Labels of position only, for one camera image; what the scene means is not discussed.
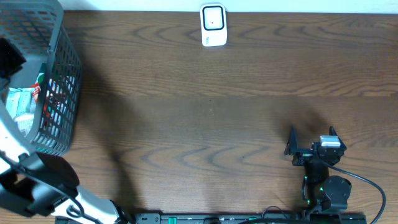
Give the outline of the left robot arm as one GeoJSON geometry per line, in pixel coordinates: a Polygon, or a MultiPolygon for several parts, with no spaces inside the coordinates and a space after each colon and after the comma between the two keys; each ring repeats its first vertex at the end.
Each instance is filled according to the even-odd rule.
{"type": "Polygon", "coordinates": [[[1,207],[24,217],[77,223],[134,223],[112,200],[81,186],[63,158],[79,105],[81,64],[59,40],[29,68],[28,56],[1,39],[1,207]]]}

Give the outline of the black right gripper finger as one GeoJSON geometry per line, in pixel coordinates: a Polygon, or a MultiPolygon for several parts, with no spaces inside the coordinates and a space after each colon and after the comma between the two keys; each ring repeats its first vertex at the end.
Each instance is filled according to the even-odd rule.
{"type": "Polygon", "coordinates": [[[340,148],[342,151],[345,151],[347,149],[346,145],[344,144],[344,142],[340,139],[339,135],[337,134],[337,132],[335,131],[333,126],[329,127],[329,135],[332,138],[332,141],[330,143],[331,147],[338,147],[340,148]]]}
{"type": "Polygon", "coordinates": [[[290,129],[289,140],[287,145],[284,149],[284,155],[294,155],[299,150],[298,143],[297,143],[297,135],[295,128],[292,126],[290,129]]]}

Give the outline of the white blue label jar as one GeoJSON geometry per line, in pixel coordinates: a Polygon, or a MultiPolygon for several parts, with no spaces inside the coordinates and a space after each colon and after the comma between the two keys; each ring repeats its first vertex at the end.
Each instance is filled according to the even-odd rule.
{"type": "Polygon", "coordinates": [[[33,113],[25,113],[14,118],[15,123],[19,131],[23,136],[27,136],[32,129],[32,125],[34,122],[34,114],[33,113]]]}

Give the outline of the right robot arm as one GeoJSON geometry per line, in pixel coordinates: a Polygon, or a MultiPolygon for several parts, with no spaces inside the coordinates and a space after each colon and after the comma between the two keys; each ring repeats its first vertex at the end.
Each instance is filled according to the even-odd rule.
{"type": "Polygon", "coordinates": [[[348,207],[351,182],[330,175],[329,168],[339,163],[346,146],[331,126],[328,135],[320,136],[310,148],[299,147],[295,128],[290,129],[284,154],[293,157],[293,166],[302,166],[302,198],[308,203],[308,213],[339,213],[348,207]]]}

